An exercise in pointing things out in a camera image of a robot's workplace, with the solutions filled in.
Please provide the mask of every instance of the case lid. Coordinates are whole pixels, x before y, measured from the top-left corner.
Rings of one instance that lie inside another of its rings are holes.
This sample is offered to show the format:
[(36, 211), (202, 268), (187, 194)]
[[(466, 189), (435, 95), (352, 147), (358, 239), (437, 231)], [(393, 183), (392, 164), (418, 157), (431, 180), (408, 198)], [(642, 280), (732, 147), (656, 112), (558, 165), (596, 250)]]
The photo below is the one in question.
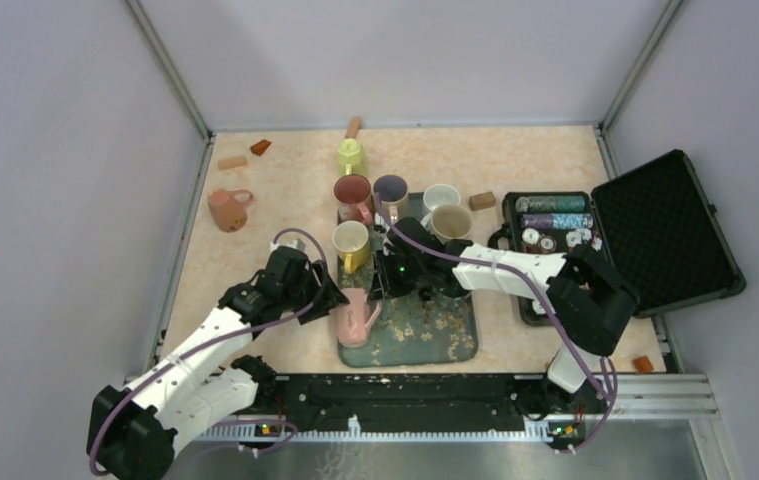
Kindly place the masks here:
[(591, 192), (600, 234), (618, 272), (640, 292), (645, 317), (744, 290), (744, 276), (681, 150)]

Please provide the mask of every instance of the table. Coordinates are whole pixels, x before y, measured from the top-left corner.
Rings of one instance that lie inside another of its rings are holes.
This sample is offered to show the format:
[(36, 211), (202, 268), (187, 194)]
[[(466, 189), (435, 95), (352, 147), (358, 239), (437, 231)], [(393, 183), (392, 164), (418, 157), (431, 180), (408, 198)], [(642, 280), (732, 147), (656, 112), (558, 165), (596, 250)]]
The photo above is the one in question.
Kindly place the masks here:
[[(335, 260), (336, 150), (343, 130), (218, 134), (181, 272), (163, 353), (171, 352), (208, 315), (225, 290), (263, 268), (273, 236), (285, 227), (308, 230)], [(261, 157), (249, 147), (266, 138)], [(465, 199), (491, 190), (498, 202), (509, 191), (591, 191), (607, 180), (590, 126), (367, 129), (358, 134), (369, 159), (369, 178), (395, 173), (410, 191), (435, 183), (455, 186)], [(245, 167), (220, 171), (217, 161), (248, 154)], [(205, 198), (217, 188), (247, 188), (256, 200), (246, 226), (217, 229)], [(474, 212), (475, 242), (485, 244), (502, 224), (499, 208)], [(309, 244), (307, 253), (317, 258)], [(466, 362), (354, 369), (338, 359), (333, 322), (296, 321), (266, 330), (236, 356), (262, 355), (280, 373), (540, 373), (560, 345), (552, 327), (529, 327), (509, 296), (473, 293), (479, 351)], [(656, 371), (664, 362), (650, 319), (632, 319), (612, 359), (618, 371), (634, 372), (646, 355)]]

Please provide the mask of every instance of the brown block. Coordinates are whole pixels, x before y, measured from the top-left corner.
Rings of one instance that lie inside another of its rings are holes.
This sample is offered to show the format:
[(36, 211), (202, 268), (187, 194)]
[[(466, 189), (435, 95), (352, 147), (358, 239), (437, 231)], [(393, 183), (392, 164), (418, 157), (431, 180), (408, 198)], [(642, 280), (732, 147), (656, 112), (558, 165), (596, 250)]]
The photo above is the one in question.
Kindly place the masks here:
[(470, 209), (474, 212), (477, 210), (483, 210), (491, 208), (497, 204), (497, 197), (494, 196), (494, 192), (485, 192), (477, 195), (471, 195), (468, 200)]
[(246, 165), (246, 156), (241, 155), (240, 157), (229, 157), (224, 158), (223, 160), (220, 160), (217, 162), (217, 168), (220, 170), (228, 170), (230, 168), (235, 167), (243, 167)]
[(255, 145), (249, 147), (249, 151), (260, 157), (264, 155), (264, 152), (267, 151), (267, 147), (269, 146), (270, 146), (270, 140), (262, 140), (256, 143)]
[(653, 371), (653, 364), (647, 357), (638, 357), (632, 361), (632, 364), (635, 365), (635, 370), (638, 373), (650, 373)]
[(358, 129), (361, 128), (361, 117), (353, 117), (350, 119), (350, 126), (347, 127), (347, 133), (344, 138), (355, 138), (358, 135)]

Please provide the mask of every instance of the black foam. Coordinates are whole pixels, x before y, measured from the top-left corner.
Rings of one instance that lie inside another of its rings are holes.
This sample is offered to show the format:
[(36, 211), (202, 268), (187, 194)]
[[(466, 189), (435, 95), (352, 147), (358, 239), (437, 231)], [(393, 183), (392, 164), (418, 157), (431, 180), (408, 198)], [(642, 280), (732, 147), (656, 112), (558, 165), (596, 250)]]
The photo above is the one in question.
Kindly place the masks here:
[(683, 152), (674, 150), (591, 196), (615, 268), (640, 291), (639, 312), (743, 288)]

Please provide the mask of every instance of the metal floor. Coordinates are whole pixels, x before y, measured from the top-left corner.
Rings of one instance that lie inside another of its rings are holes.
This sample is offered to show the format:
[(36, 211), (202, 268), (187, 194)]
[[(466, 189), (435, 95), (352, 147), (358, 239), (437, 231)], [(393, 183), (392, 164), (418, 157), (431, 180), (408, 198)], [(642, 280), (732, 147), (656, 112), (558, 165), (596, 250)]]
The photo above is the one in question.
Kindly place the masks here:
[(688, 422), (612, 421), (576, 456), (542, 444), (294, 443), (254, 460), (225, 449), (188, 461), (213, 446), (195, 442), (174, 464), (171, 480), (551, 480), (705, 479)]

